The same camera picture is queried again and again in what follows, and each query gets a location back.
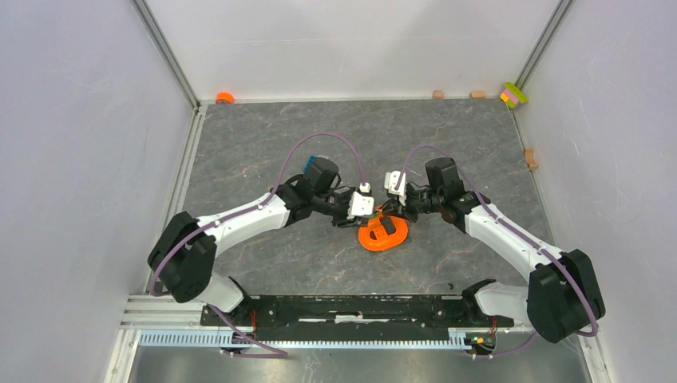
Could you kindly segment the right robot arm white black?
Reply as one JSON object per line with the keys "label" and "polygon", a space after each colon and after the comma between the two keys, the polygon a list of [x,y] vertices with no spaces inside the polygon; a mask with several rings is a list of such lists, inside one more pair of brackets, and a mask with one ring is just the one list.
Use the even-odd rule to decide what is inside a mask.
{"label": "right robot arm white black", "polygon": [[586,253],[563,251],[514,223],[461,180],[449,157],[428,161],[426,175],[427,184],[418,185],[407,181],[404,172],[387,172],[382,212],[411,223],[420,215],[439,214],[500,255],[526,281],[525,286],[510,286],[486,279],[466,289],[461,316],[467,323],[480,326],[491,317],[509,318],[530,325],[551,343],[573,334],[596,336],[606,307]]}

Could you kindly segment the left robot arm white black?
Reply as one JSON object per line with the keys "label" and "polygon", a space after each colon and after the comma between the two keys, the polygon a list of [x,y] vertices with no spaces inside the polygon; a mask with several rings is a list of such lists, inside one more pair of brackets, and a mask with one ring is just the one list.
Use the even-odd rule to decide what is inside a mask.
{"label": "left robot arm white black", "polygon": [[278,230],[317,212],[335,227],[358,227],[374,211],[369,183],[341,183],[338,166],[312,158],[303,173],[292,176],[258,199],[215,215],[172,217],[148,257],[155,280],[177,302],[198,300],[213,306],[232,325],[245,323],[251,304],[231,277],[214,271],[227,249],[267,231]]}

